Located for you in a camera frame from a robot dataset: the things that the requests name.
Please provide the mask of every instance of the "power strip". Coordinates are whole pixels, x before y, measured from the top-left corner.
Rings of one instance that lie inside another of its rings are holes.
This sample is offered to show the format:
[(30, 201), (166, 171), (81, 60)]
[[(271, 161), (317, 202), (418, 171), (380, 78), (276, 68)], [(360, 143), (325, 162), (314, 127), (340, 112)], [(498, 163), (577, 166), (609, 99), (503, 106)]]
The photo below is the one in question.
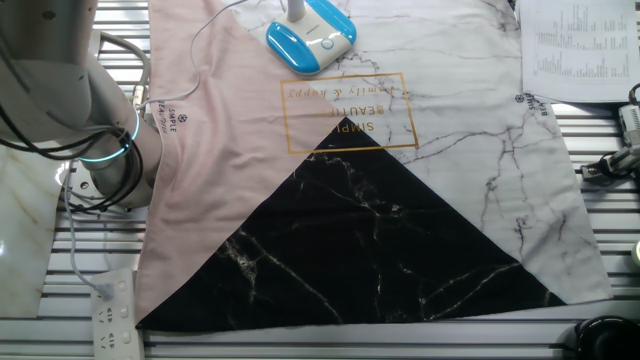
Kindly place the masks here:
[(91, 290), (95, 360), (144, 360), (142, 336), (136, 330), (133, 271), (120, 269), (95, 275), (94, 284), (112, 283), (114, 295), (105, 301)]

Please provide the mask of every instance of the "robotic arm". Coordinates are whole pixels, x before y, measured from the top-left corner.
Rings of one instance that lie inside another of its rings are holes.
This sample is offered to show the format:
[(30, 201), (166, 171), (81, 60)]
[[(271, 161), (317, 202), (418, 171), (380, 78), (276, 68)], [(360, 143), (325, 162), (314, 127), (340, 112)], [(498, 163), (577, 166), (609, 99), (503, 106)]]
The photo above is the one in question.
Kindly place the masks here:
[[(246, 1), (225, 6), (204, 27), (225, 9)], [(280, 3), (284, 10), (283, 0)], [(76, 205), (77, 211), (101, 210), (116, 203), (125, 207), (149, 204), (162, 144), (159, 134), (141, 121), (142, 110), (134, 105), (142, 108), (151, 102), (180, 99), (200, 83), (198, 74), (196, 85), (187, 93), (145, 101), (146, 64), (134, 91), (134, 104), (130, 103), (98, 60), (88, 54), (97, 5), (98, 0), (0, 0), (0, 144), (54, 160), (79, 158), (107, 200), (84, 209)], [(319, 72), (355, 41), (353, 23), (329, 2), (288, 0), (288, 5), (287, 14), (270, 27), (267, 42), (294, 70)], [(193, 42), (204, 27), (193, 38), (192, 62)], [(286, 35), (291, 31), (301, 40), (292, 42)], [(103, 37), (148, 63), (146, 55), (132, 44), (108, 34)], [(288, 52), (300, 46), (309, 51)], [(295, 54), (306, 57), (298, 59)], [(316, 66), (298, 69), (299, 62)], [(33, 144), (52, 140), (62, 147), (41, 149)], [(75, 156), (53, 155), (62, 149)]]
[[(112, 203), (140, 207), (151, 200), (162, 145), (88, 54), (97, 3), (0, 1), (0, 139), (27, 144), (32, 152), (38, 151), (28, 142), (70, 147)], [(136, 87), (138, 101), (142, 89)]]

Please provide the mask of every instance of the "black triangle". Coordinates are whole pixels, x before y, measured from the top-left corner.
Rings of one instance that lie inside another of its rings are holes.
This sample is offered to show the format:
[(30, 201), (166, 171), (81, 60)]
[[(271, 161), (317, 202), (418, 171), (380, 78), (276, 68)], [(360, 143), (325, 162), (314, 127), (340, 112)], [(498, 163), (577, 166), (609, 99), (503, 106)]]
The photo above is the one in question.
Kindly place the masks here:
[[(351, 127), (345, 118), (339, 126)], [(318, 149), (377, 147), (334, 130)], [(409, 323), (563, 305), (385, 150), (310, 155), (140, 322), (164, 331)]]

